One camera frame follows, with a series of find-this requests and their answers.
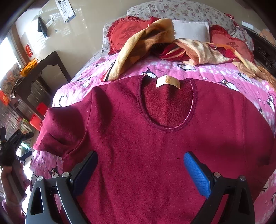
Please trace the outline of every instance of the pink bedsheet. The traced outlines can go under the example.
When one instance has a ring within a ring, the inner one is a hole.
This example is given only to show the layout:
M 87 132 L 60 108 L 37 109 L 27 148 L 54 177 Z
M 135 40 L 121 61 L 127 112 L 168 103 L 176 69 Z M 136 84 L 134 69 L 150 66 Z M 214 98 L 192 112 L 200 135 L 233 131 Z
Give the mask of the pink bedsheet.
M 100 78 L 115 61 L 116 57 L 117 54 L 101 57 L 93 65 L 83 70 L 72 82 L 61 87 L 54 96 L 53 107 L 69 106 L 79 102 L 94 86 L 107 84 L 108 82 L 101 82 Z M 276 99 L 276 93 L 274 89 L 269 86 L 267 81 L 260 83 L 248 78 L 240 73 L 232 63 L 192 67 L 149 56 L 134 64 L 126 73 L 120 75 L 120 78 L 144 74 L 151 77 L 170 75 L 177 79 L 188 77 L 202 79 L 224 85 L 226 88 L 233 89 L 233 91 L 239 91 L 254 104 L 275 135 L 274 100 Z M 37 153 L 32 163 L 32 169 L 35 170 L 35 174 L 37 176 L 42 175 L 45 178 L 52 177 L 50 172 L 56 166 L 60 175 L 62 173 L 62 159 L 47 152 Z M 264 190 L 254 203 L 257 224 L 265 223 L 269 219 L 276 206 L 275 198 L 276 171 L 271 175 Z

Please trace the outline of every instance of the metal screw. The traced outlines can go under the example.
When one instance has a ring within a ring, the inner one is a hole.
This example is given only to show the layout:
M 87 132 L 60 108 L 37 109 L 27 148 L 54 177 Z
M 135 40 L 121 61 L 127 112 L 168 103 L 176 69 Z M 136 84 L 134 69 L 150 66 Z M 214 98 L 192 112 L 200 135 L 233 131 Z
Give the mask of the metal screw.
M 64 172 L 63 174 L 62 174 L 62 177 L 68 177 L 69 176 L 69 173 L 68 172 Z
M 243 181 L 246 180 L 245 176 L 240 176 L 240 179 L 243 180 Z
M 221 177 L 221 174 L 220 174 L 220 173 L 218 173 L 218 172 L 214 172 L 214 177 L 216 177 L 216 178 L 220 178 L 220 177 Z
M 39 176 L 36 180 L 37 181 L 42 181 L 42 179 L 43 179 L 43 176 Z

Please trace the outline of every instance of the sweatshirt sleeve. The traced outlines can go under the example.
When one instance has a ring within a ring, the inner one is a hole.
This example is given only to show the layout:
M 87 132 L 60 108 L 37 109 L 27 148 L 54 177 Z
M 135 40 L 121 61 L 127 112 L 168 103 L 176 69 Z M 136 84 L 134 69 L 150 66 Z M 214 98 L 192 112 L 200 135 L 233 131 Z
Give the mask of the sweatshirt sleeve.
M 243 103 L 243 148 L 253 201 L 276 169 L 275 138 L 256 107 L 246 98 Z
M 91 103 L 90 91 L 81 102 L 49 108 L 34 149 L 48 151 L 60 157 L 75 149 L 86 132 Z
M 21 216 L 18 216 L 16 213 L 14 213 L 13 210 L 6 205 L 5 200 L 3 200 L 2 202 L 2 207 L 13 223 L 16 223 L 16 224 L 25 223 L 25 216 L 23 214 Z

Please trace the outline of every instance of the red pillow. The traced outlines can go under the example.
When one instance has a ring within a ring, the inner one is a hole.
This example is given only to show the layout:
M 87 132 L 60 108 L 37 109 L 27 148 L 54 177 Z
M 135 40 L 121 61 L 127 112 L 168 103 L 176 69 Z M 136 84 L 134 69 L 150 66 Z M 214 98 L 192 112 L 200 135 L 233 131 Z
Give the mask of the red pillow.
M 229 45 L 235 48 L 244 59 L 253 62 L 253 54 L 248 49 L 246 43 L 238 38 L 230 36 L 227 31 L 219 25 L 210 27 L 210 42 L 214 44 Z
M 147 28 L 148 24 L 149 20 L 140 20 L 138 17 L 130 15 L 116 20 L 107 34 L 110 42 L 110 52 L 108 54 L 118 53 L 132 35 Z

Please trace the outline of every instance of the blue gripper pad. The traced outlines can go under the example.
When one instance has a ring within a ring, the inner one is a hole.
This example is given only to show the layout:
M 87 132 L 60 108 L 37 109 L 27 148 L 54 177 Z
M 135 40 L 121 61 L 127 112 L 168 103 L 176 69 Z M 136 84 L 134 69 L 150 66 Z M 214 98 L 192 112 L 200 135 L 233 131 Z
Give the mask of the blue gripper pad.
M 195 161 L 192 155 L 187 152 L 184 154 L 184 166 L 186 167 L 187 171 L 189 172 L 197 190 L 202 196 L 206 198 L 209 197 L 211 194 L 211 183 L 207 176 L 203 173 L 202 169 L 200 168 L 199 164 Z

